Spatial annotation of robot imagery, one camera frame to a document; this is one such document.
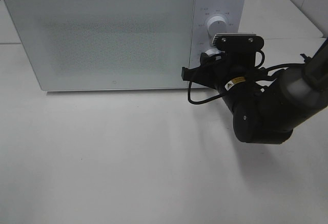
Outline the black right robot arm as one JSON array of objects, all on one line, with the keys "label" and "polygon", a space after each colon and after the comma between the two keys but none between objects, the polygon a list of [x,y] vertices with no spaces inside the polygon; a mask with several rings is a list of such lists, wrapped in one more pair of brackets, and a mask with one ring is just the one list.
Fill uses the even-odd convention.
[{"label": "black right robot arm", "polygon": [[217,52],[201,53],[200,65],[183,68],[181,77],[217,90],[233,115],[233,130],[241,142],[281,144],[295,127],[327,107],[327,43],[303,63],[265,68],[256,63],[264,40],[247,33],[217,33]]}]

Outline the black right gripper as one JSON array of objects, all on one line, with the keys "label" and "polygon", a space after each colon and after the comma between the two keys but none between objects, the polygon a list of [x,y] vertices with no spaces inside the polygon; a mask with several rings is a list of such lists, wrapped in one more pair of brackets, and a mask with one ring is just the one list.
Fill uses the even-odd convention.
[{"label": "black right gripper", "polygon": [[203,53],[202,65],[182,67],[181,78],[188,82],[188,88],[196,83],[223,93],[228,90],[229,81],[246,77],[255,69],[256,52],[263,48],[264,39],[255,33],[217,33],[211,45],[223,52]]}]

